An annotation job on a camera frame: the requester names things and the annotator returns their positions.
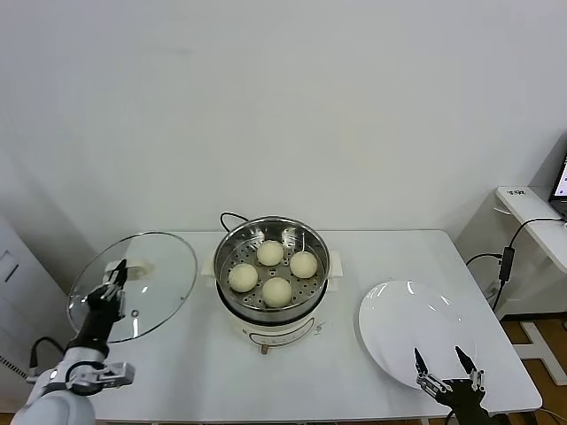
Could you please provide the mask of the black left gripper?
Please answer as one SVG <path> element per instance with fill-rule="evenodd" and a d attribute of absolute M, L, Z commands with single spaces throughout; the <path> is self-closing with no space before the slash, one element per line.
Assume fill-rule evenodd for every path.
<path fill-rule="evenodd" d="M 128 279 L 128 262 L 126 259 L 110 262 L 105 267 L 103 276 L 104 288 L 93 290 L 87 296 L 89 311 L 75 338 L 66 346 L 72 348 L 88 348 L 102 354 L 109 353 L 108 338 L 113 324 L 123 318 L 122 290 Z"/>

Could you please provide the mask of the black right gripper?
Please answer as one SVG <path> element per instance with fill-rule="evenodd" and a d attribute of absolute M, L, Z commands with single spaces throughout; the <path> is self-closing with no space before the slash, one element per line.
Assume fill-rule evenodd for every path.
<path fill-rule="evenodd" d="M 481 406 L 485 396 L 485 371 L 478 369 L 459 346 L 455 346 L 455 351 L 466 377 L 442 381 L 429 372 L 421 353 L 415 348 L 416 383 L 438 403 L 448 406 L 461 425 L 491 424 L 490 415 Z"/>

